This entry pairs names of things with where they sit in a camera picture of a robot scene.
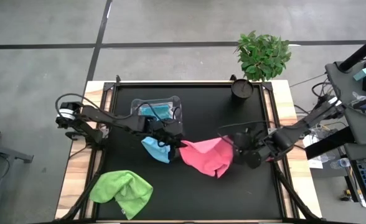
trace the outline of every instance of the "gray floor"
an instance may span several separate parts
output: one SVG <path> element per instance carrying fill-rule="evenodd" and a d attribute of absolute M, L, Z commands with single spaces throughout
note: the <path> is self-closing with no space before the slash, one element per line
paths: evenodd
<path fill-rule="evenodd" d="M 0 0 L 1 44 L 95 43 L 106 0 Z M 365 40 L 366 0 L 114 0 L 104 43 L 234 41 L 257 30 L 289 40 Z M 278 77 L 295 84 L 324 73 L 359 45 L 291 47 Z M 220 80 L 241 75 L 233 47 L 102 49 L 94 80 Z M 54 217 L 71 141 L 54 123 L 54 100 L 82 93 L 93 49 L 0 50 L 0 143 L 34 154 L 17 162 L 2 198 L 0 223 L 44 222 Z M 310 110 L 310 87 L 291 88 Z M 316 179 L 323 216 L 366 223 L 360 205 L 337 200 L 343 179 Z"/>

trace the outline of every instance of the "green leaves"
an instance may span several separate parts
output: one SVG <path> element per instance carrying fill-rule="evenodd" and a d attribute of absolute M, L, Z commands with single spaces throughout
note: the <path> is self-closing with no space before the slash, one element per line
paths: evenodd
<path fill-rule="evenodd" d="M 272 35 L 256 36 L 255 31 L 248 35 L 241 34 L 238 40 L 238 62 L 248 80 L 269 80 L 280 75 L 291 58 L 288 52 L 288 40 Z"/>

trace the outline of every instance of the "pink cloth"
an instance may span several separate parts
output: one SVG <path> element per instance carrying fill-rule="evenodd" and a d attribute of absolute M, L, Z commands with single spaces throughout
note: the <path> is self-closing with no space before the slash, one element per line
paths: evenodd
<path fill-rule="evenodd" d="M 221 177 L 233 160 L 232 145 L 222 138 L 201 142 L 182 141 L 187 147 L 179 148 L 183 161 L 203 174 Z"/>

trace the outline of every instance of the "green cloth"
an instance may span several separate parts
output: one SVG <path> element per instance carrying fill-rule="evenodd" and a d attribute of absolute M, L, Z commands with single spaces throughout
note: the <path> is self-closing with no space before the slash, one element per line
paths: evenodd
<path fill-rule="evenodd" d="M 146 206 L 153 193 L 153 187 L 143 178 L 128 170 L 102 174 L 90 192 L 90 200 L 105 203 L 113 197 L 128 220 Z"/>

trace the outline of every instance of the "wooden table frame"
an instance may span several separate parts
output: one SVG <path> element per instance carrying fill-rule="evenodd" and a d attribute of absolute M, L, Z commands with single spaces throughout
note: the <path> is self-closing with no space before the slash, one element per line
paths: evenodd
<path fill-rule="evenodd" d="M 131 81 L 131 82 L 122 82 L 122 83 L 192 83 L 192 82 L 212 82 L 218 83 L 223 82 L 226 83 L 228 81 Z M 110 102 L 112 91 L 108 91 L 109 93 L 103 96 L 103 87 L 105 81 L 91 81 L 87 83 L 87 87 L 85 90 L 85 97 L 94 102 L 96 105 L 103 107 L 104 110 L 110 110 Z M 270 121 L 275 122 L 276 124 L 280 124 L 282 126 L 294 124 L 297 121 L 295 109 L 293 106 L 293 101 L 291 97 L 291 93 L 289 91 L 288 81 L 286 80 L 273 80 L 271 81 L 273 87 L 273 95 L 269 95 L 268 91 L 264 91 L 267 113 Z M 96 123 L 90 123 L 90 126 L 95 128 Z M 85 140 L 74 141 L 71 147 L 70 153 L 73 154 L 78 150 L 85 147 Z M 77 198 L 83 192 L 85 188 L 85 183 L 87 182 L 87 174 L 89 163 L 94 163 L 94 167 L 98 167 L 98 163 L 100 161 L 101 151 L 93 151 L 91 149 L 85 149 L 81 153 L 77 154 L 73 158 L 68 161 L 67 169 L 64 176 L 64 182 L 61 189 L 61 194 L 59 198 L 59 202 L 57 205 L 57 210 L 55 214 L 55 218 L 61 218 L 64 216 L 70 209 L 70 207 L 76 202 Z M 291 174 L 291 180 L 295 191 L 298 193 L 303 202 L 310 208 L 310 210 L 317 216 L 321 217 L 321 211 L 319 208 L 319 203 L 317 200 L 316 190 L 314 189 L 314 184 L 312 181 L 312 176 L 310 173 L 309 165 L 307 163 L 306 153 L 300 149 L 295 147 L 291 152 L 287 154 L 286 157 L 286 166 L 283 166 L 283 163 L 280 161 L 279 166 L 281 170 L 289 169 L 289 174 Z M 294 217 L 293 214 L 296 212 L 292 210 L 291 199 L 283 186 L 283 197 L 284 197 L 284 207 L 286 209 L 287 217 Z M 92 217 L 93 203 L 89 201 L 85 206 L 85 217 Z M 299 212 L 299 216 L 304 218 L 302 213 Z M 198 220 L 195 222 L 280 222 L 281 220 Z M 101 222 L 146 222 L 145 220 L 101 220 Z M 149 220 L 147 222 L 185 222 L 185 220 Z"/>

